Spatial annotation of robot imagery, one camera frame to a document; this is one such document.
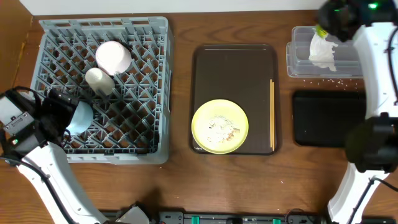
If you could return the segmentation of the yellow orange snack wrapper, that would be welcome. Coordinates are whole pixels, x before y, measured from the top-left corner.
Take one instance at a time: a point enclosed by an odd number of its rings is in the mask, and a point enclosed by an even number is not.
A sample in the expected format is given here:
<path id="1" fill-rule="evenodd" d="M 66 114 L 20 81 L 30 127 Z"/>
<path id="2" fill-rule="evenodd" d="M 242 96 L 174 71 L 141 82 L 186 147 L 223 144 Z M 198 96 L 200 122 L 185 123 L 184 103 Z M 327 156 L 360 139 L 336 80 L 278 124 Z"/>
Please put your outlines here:
<path id="1" fill-rule="evenodd" d="M 317 25 L 315 27 L 315 33 L 317 36 L 319 36 L 322 39 L 327 38 L 328 36 L 328 32 L 326 30 L 324 30 L 321 26 Z"/>

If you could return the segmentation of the light blue bowl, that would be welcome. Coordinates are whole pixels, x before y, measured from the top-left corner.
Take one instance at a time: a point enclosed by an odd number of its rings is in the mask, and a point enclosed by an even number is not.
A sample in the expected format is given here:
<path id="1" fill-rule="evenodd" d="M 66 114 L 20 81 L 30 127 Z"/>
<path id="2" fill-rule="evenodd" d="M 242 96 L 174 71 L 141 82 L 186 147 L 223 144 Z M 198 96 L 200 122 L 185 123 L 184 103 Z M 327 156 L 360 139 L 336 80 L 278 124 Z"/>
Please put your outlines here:
<path id="1" fill-rule="evenodd" d="M 80 101 L 72 116 L 67 130 L 71 135 L 80 135 L 84 133 L 91 125 L 94 118 L 94 112 L 88 103 Z"/>

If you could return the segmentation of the white napkin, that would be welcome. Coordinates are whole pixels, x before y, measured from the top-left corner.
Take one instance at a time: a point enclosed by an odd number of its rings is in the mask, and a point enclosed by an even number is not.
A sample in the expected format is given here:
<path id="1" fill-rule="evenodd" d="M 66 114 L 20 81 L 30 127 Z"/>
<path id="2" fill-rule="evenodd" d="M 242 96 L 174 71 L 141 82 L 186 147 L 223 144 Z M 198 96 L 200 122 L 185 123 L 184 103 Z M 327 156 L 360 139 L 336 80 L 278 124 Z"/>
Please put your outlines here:
<path id="1" fill-rule="evenodd" d="M 329 68 L 330 71 L 335 72 L 334 48 L 337 46 L 338 44 L 329 42 L 318 34 L 314 34 L 310 43 L 308 59 L 317 67 Z"/>

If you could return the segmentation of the white cup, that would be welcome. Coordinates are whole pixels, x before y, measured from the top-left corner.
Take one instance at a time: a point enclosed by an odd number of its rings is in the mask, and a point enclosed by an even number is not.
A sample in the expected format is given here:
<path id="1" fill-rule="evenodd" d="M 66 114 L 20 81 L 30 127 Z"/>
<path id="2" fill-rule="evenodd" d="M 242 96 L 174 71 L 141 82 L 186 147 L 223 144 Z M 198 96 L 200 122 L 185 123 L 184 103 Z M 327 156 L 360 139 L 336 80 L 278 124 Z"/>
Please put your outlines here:
<path id="1" fill-rule="evenodd" d="M 85 80 L 95 93 L 110 95 L 115 87 L 113 79 L 100 68 L 91 68 L 85 73 Z"/>

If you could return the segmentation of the pink bowl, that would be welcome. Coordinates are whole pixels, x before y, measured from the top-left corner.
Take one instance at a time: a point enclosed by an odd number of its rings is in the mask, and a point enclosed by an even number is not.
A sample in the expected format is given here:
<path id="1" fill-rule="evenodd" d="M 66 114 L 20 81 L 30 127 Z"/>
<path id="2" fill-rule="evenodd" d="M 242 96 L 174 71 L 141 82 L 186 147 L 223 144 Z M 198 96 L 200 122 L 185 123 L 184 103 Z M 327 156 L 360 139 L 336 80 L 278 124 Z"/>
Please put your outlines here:
<path id="1" fill-rule="evenodd" d="M 116 41 L 102 43 L 95 53 L 98 67 L 110 76 L 127 71 L 131 64 L 130 51 Z"/>

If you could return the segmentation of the yellow plate with rice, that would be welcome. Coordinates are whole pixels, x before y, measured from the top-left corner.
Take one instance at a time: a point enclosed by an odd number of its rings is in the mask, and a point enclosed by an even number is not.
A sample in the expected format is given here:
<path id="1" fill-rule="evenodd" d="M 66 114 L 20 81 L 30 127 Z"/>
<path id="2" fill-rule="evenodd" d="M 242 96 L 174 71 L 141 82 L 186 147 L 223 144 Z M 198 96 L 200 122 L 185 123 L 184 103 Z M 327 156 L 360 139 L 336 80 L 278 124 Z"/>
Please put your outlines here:
<path id="1" fill-rule="evenodd" d="M 204 151 L 228 154 L 245 142 L 249 121 L 238 104 L 224 99 L 211 100 L 194 113 L 191 131 L 193 139 Z"/>

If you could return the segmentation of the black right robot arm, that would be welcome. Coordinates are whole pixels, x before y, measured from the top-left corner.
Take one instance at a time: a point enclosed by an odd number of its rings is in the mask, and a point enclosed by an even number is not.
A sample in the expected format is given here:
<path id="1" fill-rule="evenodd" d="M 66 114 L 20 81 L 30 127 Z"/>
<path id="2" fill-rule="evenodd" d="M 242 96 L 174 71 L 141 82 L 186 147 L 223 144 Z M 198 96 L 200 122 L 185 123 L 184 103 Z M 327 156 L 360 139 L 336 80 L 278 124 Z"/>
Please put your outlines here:
<path id="1" fill-rule="evenodd" d="M 329 223 L 361 223 L 380 184 L 397 169 L 397 6 L 393 0 L 330 0 L 318 11 L 322 30 L 352 41 L 366 90 L 364 122 L 345 143 L 348 166 L 328 202 Z"/>

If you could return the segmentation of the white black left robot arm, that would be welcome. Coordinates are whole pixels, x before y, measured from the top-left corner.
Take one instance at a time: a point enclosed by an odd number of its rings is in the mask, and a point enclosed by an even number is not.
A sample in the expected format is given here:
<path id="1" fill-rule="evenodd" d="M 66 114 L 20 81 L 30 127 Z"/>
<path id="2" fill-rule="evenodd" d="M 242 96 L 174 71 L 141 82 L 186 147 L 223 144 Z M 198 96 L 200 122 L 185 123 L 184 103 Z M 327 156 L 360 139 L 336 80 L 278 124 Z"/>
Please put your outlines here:
<path id="1" fill-rule="evenodd" d="M 64 147 L 85 132 L 93 110 L 51 89 L 45 97 L 23 86 L 1 94 L 1 159 L 33 185 L 55 223 L 108 223 L 78 183 Z"/>

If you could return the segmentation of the grey dishwasher rack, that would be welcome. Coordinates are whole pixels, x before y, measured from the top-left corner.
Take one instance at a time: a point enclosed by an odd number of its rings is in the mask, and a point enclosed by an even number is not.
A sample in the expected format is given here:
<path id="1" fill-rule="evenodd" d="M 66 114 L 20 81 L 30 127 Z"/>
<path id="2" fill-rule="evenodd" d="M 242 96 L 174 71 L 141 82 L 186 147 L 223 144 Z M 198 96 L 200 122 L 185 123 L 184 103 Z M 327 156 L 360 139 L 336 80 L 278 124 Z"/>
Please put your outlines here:
<path id="1" fill-rule="evenodd" d="M 31 88 L 51 89 L 88 103 L 91 126 L 74 134 L 64 150 L 71 163 L 163 164 L 169 157 L 170 81 L 174 37 L 164 17 L 41 20 L 44 30 Z M 114 76 L 108 96 L 97 95 L 85 73 L 107 41 L 131 53 L 125 72 Z"/>

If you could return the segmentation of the clear plastic container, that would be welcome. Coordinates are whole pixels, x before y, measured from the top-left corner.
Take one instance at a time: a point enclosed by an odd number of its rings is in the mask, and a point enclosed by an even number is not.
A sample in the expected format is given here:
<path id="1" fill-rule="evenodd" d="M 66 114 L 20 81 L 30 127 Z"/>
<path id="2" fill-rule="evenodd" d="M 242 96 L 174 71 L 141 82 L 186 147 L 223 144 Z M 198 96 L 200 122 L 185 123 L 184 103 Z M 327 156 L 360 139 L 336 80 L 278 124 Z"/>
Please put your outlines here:
<path id="1" fill-rule="evenodd" d="M 316 28 L 297 26 L 292 29 L 292 41 L 286 45 L 288 75 L 293 78 L 354 78 L 362 79 L 358 53 L 351 41 L 341 42 L 328 35 L 333 56 L 310 60 L 310 44 L 316 35 Z"/>

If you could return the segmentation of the black plastic bin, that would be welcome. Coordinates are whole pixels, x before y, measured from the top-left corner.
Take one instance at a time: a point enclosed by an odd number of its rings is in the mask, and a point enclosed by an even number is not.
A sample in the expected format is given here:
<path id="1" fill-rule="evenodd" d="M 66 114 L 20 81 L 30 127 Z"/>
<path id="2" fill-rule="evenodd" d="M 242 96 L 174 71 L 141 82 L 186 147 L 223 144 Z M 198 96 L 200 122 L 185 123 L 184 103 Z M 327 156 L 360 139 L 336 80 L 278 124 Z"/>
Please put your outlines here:
<path id="1" fill-rule="evenodd" d="M 299 90 L 292 97 L 294 141 L 301 146 L 343 147 L 364 121 L 366 95 L 356 91 Z"/>

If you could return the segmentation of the dark brown serving tray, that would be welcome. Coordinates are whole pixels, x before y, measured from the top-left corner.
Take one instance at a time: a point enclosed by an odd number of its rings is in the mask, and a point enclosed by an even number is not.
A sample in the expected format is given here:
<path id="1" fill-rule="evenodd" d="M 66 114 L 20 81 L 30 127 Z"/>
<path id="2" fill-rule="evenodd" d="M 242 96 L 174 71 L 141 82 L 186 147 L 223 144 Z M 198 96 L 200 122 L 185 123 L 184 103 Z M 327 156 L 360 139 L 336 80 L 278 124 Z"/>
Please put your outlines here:
<path id="1" fill-rule="evenodd" d="M 234 155 L 270 156 L 269 82 L 278 89 L 278 63 L 267 44 L 202 45 L 193 54 L 191 114 L 210 100 L 224 99 L 239 105 L 248 117 L 248 136 Z"/>

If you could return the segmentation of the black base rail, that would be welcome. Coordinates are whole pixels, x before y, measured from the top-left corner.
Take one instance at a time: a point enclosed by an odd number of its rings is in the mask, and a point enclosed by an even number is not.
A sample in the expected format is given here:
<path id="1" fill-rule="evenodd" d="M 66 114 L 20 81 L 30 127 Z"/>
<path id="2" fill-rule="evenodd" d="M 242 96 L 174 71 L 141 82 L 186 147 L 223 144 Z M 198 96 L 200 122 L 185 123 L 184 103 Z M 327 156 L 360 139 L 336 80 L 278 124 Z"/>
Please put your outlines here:
<path id="1" fill-rule="evenodd" d="M 108 213 L 110 223 L 148 224 L 328 224 L 327 218 L 320 215 L 293 210 L 285 215 L 243 215 L 217 213 L 159 212 L 153 218 L 144 213 L 119 215 Z"/>

